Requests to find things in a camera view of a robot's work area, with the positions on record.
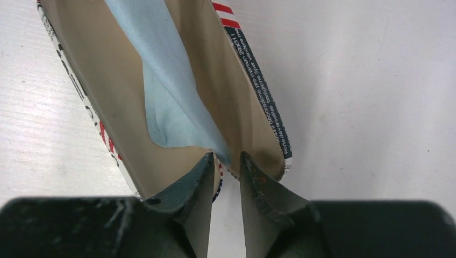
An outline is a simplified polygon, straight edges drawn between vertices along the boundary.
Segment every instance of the blue cloth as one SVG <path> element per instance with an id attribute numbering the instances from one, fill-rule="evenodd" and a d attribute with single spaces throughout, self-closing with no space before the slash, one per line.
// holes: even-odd
<path id="1" fill-rule="evenodd" d="M 202 103 L 186 49 L 164 0 L 105 0 L 142 58 L 146 120 L 162 147 L 212 149 L 231 164 L 230 151 Z"/>

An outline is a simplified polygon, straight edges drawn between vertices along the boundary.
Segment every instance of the white table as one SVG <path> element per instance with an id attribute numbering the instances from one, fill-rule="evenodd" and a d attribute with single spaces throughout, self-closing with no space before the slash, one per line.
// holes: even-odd
<path id="1" fill-rule="evenodd" d="M 429 199 L 456 217 L 456 2 L 227 0 L 294 148 L 308 199 Z M 130 195 L 34 0 L 0 0 L 0 204 Z M 209 257 L 243 257 L 238 182 L 213 205 Z"/>

